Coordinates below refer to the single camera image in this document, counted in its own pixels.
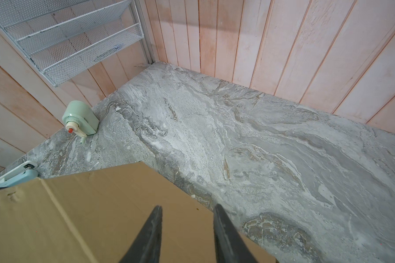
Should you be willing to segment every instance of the cardboard box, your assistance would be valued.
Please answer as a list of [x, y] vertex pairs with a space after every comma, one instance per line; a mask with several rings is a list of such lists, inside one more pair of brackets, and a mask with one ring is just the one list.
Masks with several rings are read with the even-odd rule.
[[0, 262], [117, 263], [158, 204], [160, 262], [216, 262], [212, 212], [142, 162], [0, 190]]

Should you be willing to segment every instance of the wood plank wall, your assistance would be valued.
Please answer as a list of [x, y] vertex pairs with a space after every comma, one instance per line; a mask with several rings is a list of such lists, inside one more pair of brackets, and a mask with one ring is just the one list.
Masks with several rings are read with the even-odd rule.
[[[122, 21], [125, 26], [134, 24], [130, 8]], [[156, 48], [148, 16], [145, 23]], [[143, 71], [147, 63], [137, 42], [54, 88], [0, 31], [0, 171], [61, 129], [69, 102], [94, 106]]]
[[159, 60], [395, 133], [395, 0], [144, 6]]

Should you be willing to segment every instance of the mint green pencil sharpener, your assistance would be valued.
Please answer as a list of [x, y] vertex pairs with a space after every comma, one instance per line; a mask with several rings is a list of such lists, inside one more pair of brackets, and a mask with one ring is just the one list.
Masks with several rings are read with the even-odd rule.
[[81, 144], [86, 141], [86, 136], [95, 134], [98, 129], [99, 120], [82, 101], [71, 101], [61, 119], [69, 133], [75, 133], [81, 138]]

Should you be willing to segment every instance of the wire basket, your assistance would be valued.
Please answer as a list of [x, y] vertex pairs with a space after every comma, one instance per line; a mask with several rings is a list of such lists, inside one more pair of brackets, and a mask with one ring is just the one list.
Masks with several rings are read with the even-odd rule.
[[0, 28], [57, 87], [144, 37], [140, 23], [126, 28], [120, 19], [131, 3], [0, 0]]

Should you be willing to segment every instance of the gray marble surface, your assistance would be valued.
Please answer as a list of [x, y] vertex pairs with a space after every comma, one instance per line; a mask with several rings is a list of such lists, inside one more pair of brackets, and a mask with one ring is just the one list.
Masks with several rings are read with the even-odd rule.
[[93, 110], [86, 144], [60, 130], [16, 163], [144, 161], [280, 262], [395, 262], [395, 134], [163, 63]]

